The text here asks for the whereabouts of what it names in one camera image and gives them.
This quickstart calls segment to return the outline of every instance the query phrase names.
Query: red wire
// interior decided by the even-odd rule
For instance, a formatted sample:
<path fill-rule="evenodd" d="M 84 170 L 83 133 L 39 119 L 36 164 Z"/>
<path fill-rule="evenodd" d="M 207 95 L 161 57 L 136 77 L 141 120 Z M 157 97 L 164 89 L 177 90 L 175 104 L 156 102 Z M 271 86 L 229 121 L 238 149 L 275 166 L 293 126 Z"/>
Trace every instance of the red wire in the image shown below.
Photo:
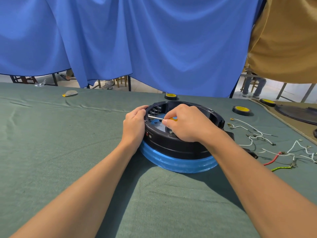
<path fill-rule="evenodd" d="M 278 152 L 278 155 L 275 156 L 275 158 L 274 158 L 272 161 L 270 161 L 270 162 L 268 162 L 268 163 L 266 163 L 266 164 L 264 164 L 264 165 L 272 164 L 272 163 L 277 159 L 277 157 L 278 157 L 279 155 L 281 155 L 281 154 L 282 154 L 282 152 Z"/>

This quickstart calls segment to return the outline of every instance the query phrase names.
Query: screwdriver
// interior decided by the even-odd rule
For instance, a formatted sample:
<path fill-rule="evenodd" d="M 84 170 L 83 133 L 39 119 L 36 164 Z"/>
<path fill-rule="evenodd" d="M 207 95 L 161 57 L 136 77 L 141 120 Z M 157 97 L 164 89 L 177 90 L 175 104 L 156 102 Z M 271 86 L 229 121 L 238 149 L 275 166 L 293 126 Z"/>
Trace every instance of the screwdriver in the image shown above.
<path fill-rule="evenodd" d="M 150 116 L 148 115 L 148 118 L 151 118 L 151 119 L 158 119 L 158 120 L 164 120 L 162 118 L 158 118 L 158 117 L 154 117 L 154 116 Z"/>

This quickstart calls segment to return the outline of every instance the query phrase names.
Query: black plastic casing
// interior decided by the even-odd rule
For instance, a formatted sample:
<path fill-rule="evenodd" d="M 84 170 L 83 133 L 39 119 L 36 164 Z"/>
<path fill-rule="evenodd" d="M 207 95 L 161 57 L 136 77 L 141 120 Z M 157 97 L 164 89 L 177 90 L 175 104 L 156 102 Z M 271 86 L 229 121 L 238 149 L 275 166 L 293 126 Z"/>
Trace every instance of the black plastic casing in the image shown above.
<path fill-rule="evenodd" d="M 180 104 L 196 106 L 218 128 L 224 128 L 224 119 L 210 108 L 183 101 L 163 101 L 155 103 L 146 109 L 146 115 L 144 117 L 145 135 L 143 140 L 151 148 L 173 158 L 197 160 L 211 156 L 210 152 L 202 144 L 182 141 L 174 133 L 169 133 L 167 127 L 166 132 L 163 132 L 150 123 L 148 115 L 156 116 L 160 113 L 165 114 Z"/>

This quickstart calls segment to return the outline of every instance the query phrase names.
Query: left hand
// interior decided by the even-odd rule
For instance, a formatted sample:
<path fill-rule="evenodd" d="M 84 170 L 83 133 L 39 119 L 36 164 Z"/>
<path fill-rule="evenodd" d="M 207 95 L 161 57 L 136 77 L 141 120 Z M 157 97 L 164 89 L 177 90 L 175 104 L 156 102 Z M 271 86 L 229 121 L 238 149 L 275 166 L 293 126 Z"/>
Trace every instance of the left hand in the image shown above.
<path fill-rule="evenodd" d="M 135 110 L 127 113 L 123 121 L 123 134 L 121 143 L 130 146 L 133 152 L 136 152 L 140 146 L 144 133 L 145 124 L 144 116 L 145 109 L 148 105 L 137 107 Z"/>

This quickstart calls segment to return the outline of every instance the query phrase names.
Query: robot vacuum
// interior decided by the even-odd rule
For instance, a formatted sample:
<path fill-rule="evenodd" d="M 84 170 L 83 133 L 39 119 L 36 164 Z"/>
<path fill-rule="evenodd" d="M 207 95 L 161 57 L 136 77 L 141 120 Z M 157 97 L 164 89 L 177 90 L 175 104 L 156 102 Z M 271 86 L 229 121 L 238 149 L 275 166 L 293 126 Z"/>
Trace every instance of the robot vacuum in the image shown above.
<path fill-rule="evenodd" d="M 146 109 L 142 154 L 157 166 L 178 173 L 199 173 L 214 168 L 218 163 L 202 144 L 180 140 L 159 119 L 180 104 L 196 106 L 218 128 L 224 128 L 224 119 L 210 108 L 183 101 L 158 102 Z"/>

